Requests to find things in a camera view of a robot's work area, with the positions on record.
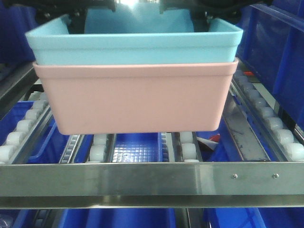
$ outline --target metal rail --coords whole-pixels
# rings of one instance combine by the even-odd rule
[[[301,162],[7,165],[0,207],[304,206],[303,171]]]
[[[32,63],[25,63],[1,81],[0,120],[37,80]]]

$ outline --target white plastic wheel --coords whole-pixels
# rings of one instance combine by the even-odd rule
[[[278,129],[275,130],[275,136],[279,140],[281,144],[286,143],[293,143],[294,142],[294,135],[288,129]]]
[[[40,94],[40,100],[41,101],[48,101],[48,97],[47,97],[46,93],[41,93]]]
[[[186,159],[184,162],[199,162],[197,159]]]
[[[193,143],[192,132],[180,132],[180,143]]]
[[[95,134],[93,145],[106,145],[106,134]]]
[[[258,97],[260,97],[260,93],[256,90],[256,89],[250,89],[248,90],[248,96],[249,99],[253,102],[255,99],[257,99]]]
[[[46,108],[48,102],[47,101],[35,101],[33,104],[32,109],[39,109],[39,110],[43,110]]]
[[[17,123],[16,131],[17,132],[29,132],[33,125],[34,125],[33,120],[20,120]]]
[[[287,143],[284,148],[293,161],[304,159],[304,146],[300,143]]]
[[[4,145],[0,146],[0,162],[8,162],[14,154],[16,146]]]
[[[244,92],[254,89],[253,84],[251,82],[242,83],[241,87],[243,88]]]
[[[23,141],[25,135],[25,132],[11,132],[6,138],[6,144],[18,146]]]
[[[274,117],[275,113],[271,107],[259,107],[259,111],[263,118]]]
[[[279,117],[268,117],[266,123],[271,130],[278,130],[283,128],[283,122]]]
[[[85,163],[100,163],[100,161],[87,161]]]
[[[184,160],[196,159],[196,148],[193,143],[183,143],[181,149]]]
[[[104,162],[105,145],[93,145],[90,149],[90,161]]]
[[[240,76],[236,79],[238,81],[239,84],[242,84],[242,83],[245,83],[245,82],[248,82],[248,77],[243,75],[243,76]]]
[[[255,107],[258,109],[260,107],[265,107],[267,106],[267,102],[264,98],[259,97],[255,99]]]
[[[25,113],[25,119],[26,120],[37,120],[41,114],[41,110],[39,109],[29,109]]]

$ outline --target blue crate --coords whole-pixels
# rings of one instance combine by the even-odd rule
[[[272,4],[282,10],[293,13],[298,16],[304,16],[303,0],[274,0]]]
[[[0,214],[13,218],[11,228],[32,228],[37,210],[0,210]]]
[[[159,14],[158,4],[134,11],[91,9],[88,34],[69,34],[68,16],[26,34],[40,65],[136,65],[233,62],[242,30],[221,19],[209,32],[193,32],[188,10]]]
[[[66,209],[58,228],[175,228],[173,209]]]
[[[25,32],[35,28],[35,10],[30,7],[4,8],[0,0],[0,63],[17,64],[35,59]]]
[[[58,163],[68,139],[69,136],[61,134],[57,128],[57,124],[52,120],[46,132],[36,143],[32,155],[28,159],[28,163]]]
[[[243,15],[237,56],[304,128],[304,19],[265,5],[244,8]]]
[[[113,162],[162,162],[159,133],[118,134]]]

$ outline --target metal track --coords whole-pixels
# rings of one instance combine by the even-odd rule
[[[270,149],[274,152],[279,161],[285,162],[290,161],[291,159],[288,157],[286,153],[284,153],[284,148],[275,138],[272,131],[264,124],[262,116],[256,111],[256,109],[251,104],[251,101],[247,98],[247,96],[242,92],[238,84],[232,80],[231,90],[234,94],[237,95],[238,100],[241,101],[242,106],[245,107],[255,122],[255,125],[259,128],[264,140],[269,145]]]
[[[1,81],[0,120],[37,80],[32,63],[25,63]]]

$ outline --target screw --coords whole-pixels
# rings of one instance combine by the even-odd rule
[[[51,17],[51,15],[50,15],[49,13],[45,13],[44,16],[45,16],[46,18],[50,18],[50,17]]]
[[[237,178],[238,178],[238,175],[236,173],[231,175],[231,179],[237,179]]]
[[[276,178],[278,178],[278,177],[279,177],[279,174],[278,174],[278,173],[275,173],[275,174],[272,175],[272,178],[273,178],[273,179],[276,179]]]

